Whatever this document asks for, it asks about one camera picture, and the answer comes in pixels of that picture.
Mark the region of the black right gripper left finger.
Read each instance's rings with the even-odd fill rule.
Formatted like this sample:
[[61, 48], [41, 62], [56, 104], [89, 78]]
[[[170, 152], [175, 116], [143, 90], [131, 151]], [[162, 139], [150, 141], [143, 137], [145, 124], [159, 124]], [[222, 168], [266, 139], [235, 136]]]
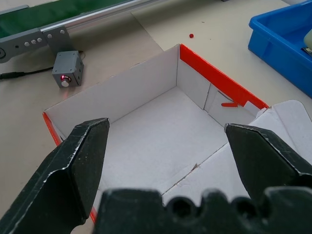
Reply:
[[110, 123], [85, 121], [40, 164], [0, 219], [0, 234], [71, 234], [89, 218]]

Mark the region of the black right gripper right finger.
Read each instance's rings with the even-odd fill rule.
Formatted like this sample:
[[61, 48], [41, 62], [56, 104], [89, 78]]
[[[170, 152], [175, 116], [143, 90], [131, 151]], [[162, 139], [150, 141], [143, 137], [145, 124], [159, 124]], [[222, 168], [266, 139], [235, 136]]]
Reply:
[[268, 187], [312, 189], [312, 165], [271, 130], [226, 124], [231, 151], [240, 179], [251, 198]]

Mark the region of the red shoe box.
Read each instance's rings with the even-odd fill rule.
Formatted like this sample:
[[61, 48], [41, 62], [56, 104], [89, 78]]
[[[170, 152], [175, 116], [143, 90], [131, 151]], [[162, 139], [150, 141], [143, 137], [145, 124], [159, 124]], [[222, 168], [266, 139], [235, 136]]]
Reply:
[[312, 118], [288, 100], [268, 106], [195, 52], [178, 44], [46, 109], [56, 144], [87, 120], [110, 121], [104, 190], [158, 190], [198, 204], [206, 188], [227, 198], [247, 196], [224, 132], [227, 123], [269, 129], [312, 164]]

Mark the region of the grey control box with button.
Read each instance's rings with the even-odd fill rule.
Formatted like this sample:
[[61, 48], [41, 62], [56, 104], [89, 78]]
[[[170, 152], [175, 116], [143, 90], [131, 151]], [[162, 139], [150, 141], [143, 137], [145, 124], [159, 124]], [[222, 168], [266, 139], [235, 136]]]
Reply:
[[59, 52], [52, 76], [59, 88], [81, 86], [84, 64], [79, 51]]

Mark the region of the pale green plastic box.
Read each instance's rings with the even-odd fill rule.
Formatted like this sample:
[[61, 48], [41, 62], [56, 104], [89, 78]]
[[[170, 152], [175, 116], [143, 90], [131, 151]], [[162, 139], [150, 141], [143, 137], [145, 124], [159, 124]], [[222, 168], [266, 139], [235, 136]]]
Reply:
[[306, 47], [312, 50], [312, 29], [305, 35], [304, 44]]

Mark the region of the green conveyor belt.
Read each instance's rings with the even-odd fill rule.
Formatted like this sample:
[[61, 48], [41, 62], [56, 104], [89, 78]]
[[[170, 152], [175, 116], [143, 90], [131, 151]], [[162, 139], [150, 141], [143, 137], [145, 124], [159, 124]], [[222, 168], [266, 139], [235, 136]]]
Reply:
[[149, 0], [57, 0], [0, 13], [0, 63], [49, 45], [53, 53], [73, 51], [67, 22], [93, 12]]

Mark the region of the blue plastic bin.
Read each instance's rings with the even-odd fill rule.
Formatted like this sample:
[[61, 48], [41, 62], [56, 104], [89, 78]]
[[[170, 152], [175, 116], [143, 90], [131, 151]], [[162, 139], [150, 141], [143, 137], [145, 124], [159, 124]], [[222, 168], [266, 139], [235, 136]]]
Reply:
[[248, 49], [312, 98], [312, 53], [304, 37], [312, 30], [312, 0], [252, 17]]

